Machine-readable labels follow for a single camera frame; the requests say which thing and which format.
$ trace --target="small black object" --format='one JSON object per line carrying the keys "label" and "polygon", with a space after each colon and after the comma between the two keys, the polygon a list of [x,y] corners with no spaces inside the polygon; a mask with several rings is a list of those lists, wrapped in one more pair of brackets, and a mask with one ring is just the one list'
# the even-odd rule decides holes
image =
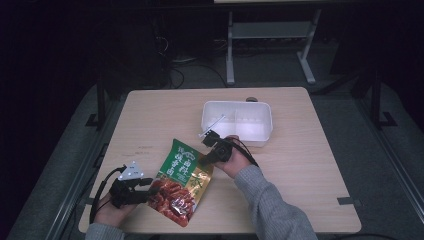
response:
{"label": "small black object", "polygon": [[203,139],[202,143],[207,147],[212,147],[215,143],[217,143],[218,139],[220,139],[219,134],[210,130],[205,134],[205,139]]}
{"label": "small black object", "polygon": [[248,97],[246,98],[246,102],[258,102],[258,99],[255,97]]}
{"label": "small black object", "polygon": [[219,141],[205,157],[199,160],[199,163],[207,165],[216,162],[228,162],[232,154],[232,149],[233,146],[229,142]]}
{"label": "small black object", "polygon": [[152,178],[138,178],[122,181],[115,179],[109,190],[112,205],[116,208],[120,208],[122,205],[147,202],[149,197],[155,195],[159,189],[151,188],[148,191],[136,191],[135,187],[150,185],[152,181]]}
{"label": "small black object", "polygon": [[234,147],[239,152],[241,152],[252,164],[259,167],[256,160],[252,157],[250,152],[248,152],[247,148],[246,148],[247,150],[246,152],[246,150],[241,148],[239,145],[235,144],[232,141],[232,138],[228,137],[225,139],[221,139],[218,133],[210,130],[209,132],[205,134],[205,139],[203,139],[202,143],[208,147],[213,147],[213,148],[206,156],[199,159],[199,163],[201,165],[207,165],[207,164],[216,163],[216,162],[228,162],[228,160],[230,159],[233,153],[233,147]]}

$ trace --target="black cable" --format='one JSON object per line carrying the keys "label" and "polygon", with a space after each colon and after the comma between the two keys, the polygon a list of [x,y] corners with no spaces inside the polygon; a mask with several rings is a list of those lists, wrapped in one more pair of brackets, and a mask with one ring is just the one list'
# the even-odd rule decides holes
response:
{"label": "black cable", "polygon": [[110,172],[107,176],[106,176],[106,178],[100,183],[100,186],[99,186],[99,190],[97,190],[97,193],[96,193],[96,196],[94,197],[94,200],[93,200],[93,205],[91,205],[91,210],[90,210],[90,224],[91,223],[93,223],[94,222],[94,217],[96,216],[96,214],[97,214],[97,211],[98,211],[98,209],[97,209],[97,204],[99,203],[99,200],[100,200],[100,196],[101,196],[101,194],[102,194],[102,192],[103,192],[103,189],[105,188],[105,186],[106,186],[106,183],[107,183],[107,180],[109,180],[109,178],[112,176],[112,174],[114,174],[114,173],[116,173],[116,172],[123,172],[125,169],[126,169],[127,167],[126,166],[124,166],[124,167],[122,167],[122,168],[115,168],[112,172]]}
{"label": "black cable", "polygon": [[[72,226],[69,230],[69,234],[68,234],[68,240],[71,239],[71,234],[72,234],[72,229],[75,226],[75,223],[77,222],[77,206],[80,203],[82,196],[86,193],[86,191],[88,190],[89,186],[91,185],[90,182],[92,181],[93,177],[95,176],[95,174],[97,173],[98,169],[96,171],[94,171],[90,178],[88,179],[87,183],[85,184],[83,190],[81,191],[77,201],[75,202],[75,205],[72,207],[72,216],[73,216],[73,222],[72,222]],[[69,221],[66,222],[64,229],[66,229],[66,226],[68,225]]]}
{"label": "black cable", "polygon": [[204,67],[204,68],[208,68],[210,70],[212,70],[213,72],[215,72],[219,78],[221,79],[222,83],[224,84],[224,87],[228,88],[226,81],[224,80],[224,78],[221,76],[221,74],[215,70],[213,67],[207,66],[207,65],[203,65],[203,64],[195,64],[195,65],[184,65],[184,66],[178,66],[178,68],[182,68],[182,67]]}
{"label": "black cable", "polygon": [[182,85],[183,85],[183,83],[184,83],[184,80],[185,80],[185,77],[184,77],[184,74],[180,71],[180,70],[177,70],[177,69],[175,69],[175,68],[171,68],[171,70],[172,71],[175,71],[175,72],[177,72],[177,73],[179,73],[180,75],[181,75],[181,82],[180,82],[180,84],[178,84],[178,85],[174,85],[174,82],[172,81],[172,77],[170,76],[169,78],[170,78],[170,88],[172,88],[172,87],[174,87],[174,89],[178,89],[178,88],[180,88]]}

